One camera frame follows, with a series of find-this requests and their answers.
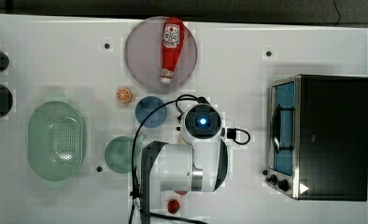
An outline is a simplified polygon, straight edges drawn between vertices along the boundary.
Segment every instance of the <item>green basket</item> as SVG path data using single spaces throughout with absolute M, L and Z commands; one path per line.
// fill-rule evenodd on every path
M 39 106 L 29 121 L 27 158 L 42 179 L 62 181 L 73 175 L 85 156 L 84 123 L 72 106 L 51 101 Z

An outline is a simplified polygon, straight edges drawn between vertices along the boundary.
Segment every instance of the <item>oven knob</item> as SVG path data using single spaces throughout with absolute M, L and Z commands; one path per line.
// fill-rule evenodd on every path
M 265 180 L 271 183 L 272 186 L 276 186 L 276 183 L 277 183 L 276 175 L 271 175 L 269 176 L 269 178 L 266 178 Z
M 283 191 L 289 190 L 289 182 L 287 180 L 279 180 L 277 181 L 277 187 Z

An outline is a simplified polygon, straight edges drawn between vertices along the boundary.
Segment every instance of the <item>blue bowl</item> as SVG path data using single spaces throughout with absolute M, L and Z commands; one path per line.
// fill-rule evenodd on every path
M 149 115 L 158 106 L 163 105 L 163 101 L 154 96 L 148 96 L 141 99 L 135 107 L 135 117 L 139 123 L 143 122 L 146 116 Z M 156 128 L 164 123 L 167 116 L 166 107 L 160 108 L 147 121 L 144 126 L 147 128 Z

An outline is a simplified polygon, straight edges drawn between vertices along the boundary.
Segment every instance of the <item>oven window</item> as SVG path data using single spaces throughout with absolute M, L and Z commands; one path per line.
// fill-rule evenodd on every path
M 283 108 L 294 107 L 294 82 L 276 86 L 275 109 L 278 106 Z M 280 148 L 290 148 L 293 146 L 293 111 L 283 110 L 280 113 Z M 292 151 L 288 149 L 274 151 L 274 170 L 292 175 Z

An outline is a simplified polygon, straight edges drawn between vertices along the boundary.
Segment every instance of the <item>toaster oven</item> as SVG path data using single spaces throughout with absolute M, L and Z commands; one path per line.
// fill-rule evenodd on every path
M 269 103 L 268 185 L 297 200 L 366 201 L 368 77 L 290 77 Z

